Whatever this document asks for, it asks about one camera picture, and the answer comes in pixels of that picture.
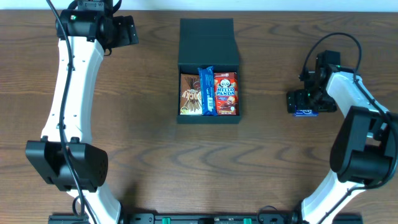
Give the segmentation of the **brown Pocky box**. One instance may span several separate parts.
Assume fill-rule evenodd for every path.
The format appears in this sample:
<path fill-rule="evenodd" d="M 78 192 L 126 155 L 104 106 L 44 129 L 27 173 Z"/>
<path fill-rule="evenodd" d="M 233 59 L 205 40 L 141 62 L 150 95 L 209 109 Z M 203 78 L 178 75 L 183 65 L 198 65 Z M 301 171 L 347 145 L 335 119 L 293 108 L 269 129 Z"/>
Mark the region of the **brown Pocky box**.
<path fill-rule="evenodd" d="M 180 115 L 202 115 L 201 83 L 198 75 L 180 76 Z"/>

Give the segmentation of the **dark green box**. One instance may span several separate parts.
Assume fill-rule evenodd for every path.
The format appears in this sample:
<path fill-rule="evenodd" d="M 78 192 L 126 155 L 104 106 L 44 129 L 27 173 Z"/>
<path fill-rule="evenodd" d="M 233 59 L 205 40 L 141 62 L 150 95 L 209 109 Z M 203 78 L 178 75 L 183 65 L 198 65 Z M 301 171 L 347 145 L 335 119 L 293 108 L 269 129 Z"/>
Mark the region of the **dark green box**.
<path fill-rule="evenodd" d="M 198 68 L 214 66 L 213 72 L 236 72 L 238 115 L 180 115 L 180 76 L 198 75 Z M 241 120 L 239 52 L 232 19 L 181 19 L 178 53 L 179 89 L 177 123 L 237 124 Z"/>

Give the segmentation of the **blue Oreo cookie pack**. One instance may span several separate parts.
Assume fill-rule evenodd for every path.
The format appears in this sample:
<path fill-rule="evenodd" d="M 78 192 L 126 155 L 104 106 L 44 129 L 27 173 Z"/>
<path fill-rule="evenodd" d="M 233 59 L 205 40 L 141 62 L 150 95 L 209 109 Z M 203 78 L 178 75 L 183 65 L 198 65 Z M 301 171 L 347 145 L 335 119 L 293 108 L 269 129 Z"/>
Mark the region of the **blue Oreo cookie pack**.
<path fill-rule="evenodd" d="M 217 116 L 215 106 L 214 66 L 198 68 L 201 86 L 201 103 L 203 116 Z"/>

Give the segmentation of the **red Hello Panda box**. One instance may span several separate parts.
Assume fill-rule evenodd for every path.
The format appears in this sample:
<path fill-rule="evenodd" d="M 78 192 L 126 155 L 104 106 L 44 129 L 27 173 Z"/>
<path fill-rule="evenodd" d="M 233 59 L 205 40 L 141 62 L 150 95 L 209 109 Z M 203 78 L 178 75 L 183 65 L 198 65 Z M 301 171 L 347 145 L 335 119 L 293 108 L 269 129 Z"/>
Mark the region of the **red Hello Panda box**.
<path fill-rule="evenodd" d="M 236 72 L 215 73 L 215 103 L 218 115 L 238 115 L 238 81 Z"/>

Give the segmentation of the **blue Eclipse mint tin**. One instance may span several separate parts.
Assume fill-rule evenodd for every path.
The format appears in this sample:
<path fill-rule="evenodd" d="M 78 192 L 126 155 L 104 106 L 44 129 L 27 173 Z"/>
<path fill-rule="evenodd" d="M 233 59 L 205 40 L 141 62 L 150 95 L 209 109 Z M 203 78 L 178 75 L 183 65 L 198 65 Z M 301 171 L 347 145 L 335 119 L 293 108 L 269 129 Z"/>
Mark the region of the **blue Eclipse mint tin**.
<path fill-rule="evenodd" d="M 317 117 L 318 112 L 313 111 L 313 110 L 296 110 L 293 113 L 293 116 L 295 116 L 295 117 Z"/>

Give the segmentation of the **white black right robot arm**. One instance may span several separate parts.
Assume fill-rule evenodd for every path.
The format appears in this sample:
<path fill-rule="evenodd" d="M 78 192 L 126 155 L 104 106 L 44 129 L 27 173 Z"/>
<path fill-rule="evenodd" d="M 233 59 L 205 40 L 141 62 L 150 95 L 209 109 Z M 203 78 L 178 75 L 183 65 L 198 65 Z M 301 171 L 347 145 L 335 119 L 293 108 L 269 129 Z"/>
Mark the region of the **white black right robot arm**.
<path fill-rule="evenodd" d="M 317 55 L 315 71 L 299 76 L 304 88 L 287 93 L 287 111 L 296 117 L 340 110 L 343 124 L 330 152 L 330 171 L 303 199 L 286 223 L 362 223 L 342 214 L 355 196 L 379 188 L 397 168 L 397 114 L 379 104 L 355 69 L 341 66 L 340 53 Z"/>

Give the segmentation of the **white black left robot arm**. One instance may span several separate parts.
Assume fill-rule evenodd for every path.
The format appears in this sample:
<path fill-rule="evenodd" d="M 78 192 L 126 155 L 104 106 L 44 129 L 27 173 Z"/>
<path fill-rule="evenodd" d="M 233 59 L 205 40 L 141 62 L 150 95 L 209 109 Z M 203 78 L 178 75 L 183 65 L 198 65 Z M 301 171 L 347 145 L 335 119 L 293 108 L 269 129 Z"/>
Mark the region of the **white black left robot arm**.
<path fill-rule="evenodd" d="M 108 184 L 107 153 L 92 145 L 91 110 L 101 63 L 117 47 L 138 43 L 134 20 L 119 2 L 73 1 L 55 13 L 59 66 L 52 106 L 38 141 L 25 154 L 41 178 L 73 197 L 71 215 L 50 223 L 124 223 Z"/>

